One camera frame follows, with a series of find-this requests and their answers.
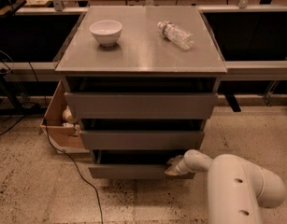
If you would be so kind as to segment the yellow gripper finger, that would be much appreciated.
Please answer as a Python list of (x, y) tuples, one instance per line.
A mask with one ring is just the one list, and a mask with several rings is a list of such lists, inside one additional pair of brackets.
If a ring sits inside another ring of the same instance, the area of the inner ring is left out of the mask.
[(176, 176), (178, 173), (174, 169), (169, 167), (165, 170), (165, 174), (170, 176)]
[(178, 163), (179, 161), (181, 161), (182, 159), (183, 159), (183, 156), (178, 155), (176, 157), (170, 158), (166, 164), (167, 165), (174, 165), (174, 164)]

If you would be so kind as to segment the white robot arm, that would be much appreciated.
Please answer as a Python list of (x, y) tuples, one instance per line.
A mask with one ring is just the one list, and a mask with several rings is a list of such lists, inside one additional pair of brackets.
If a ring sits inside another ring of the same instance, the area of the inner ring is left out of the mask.
[(278, 175), (236, 155), (212, 159), (190, 149), (167, 164), (170, 176), (208, 175), (208, 224), (263, 224), (260, 209), (276, 208), (286, 197)]

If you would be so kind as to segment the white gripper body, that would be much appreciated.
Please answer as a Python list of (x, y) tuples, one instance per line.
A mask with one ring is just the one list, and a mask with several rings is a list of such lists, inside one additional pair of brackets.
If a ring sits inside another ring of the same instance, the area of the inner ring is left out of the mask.
[(185, 160), (180, 160), (175, 165), (175, 171), (178, 175), (187, 175), (190, 171), (187, 163)]

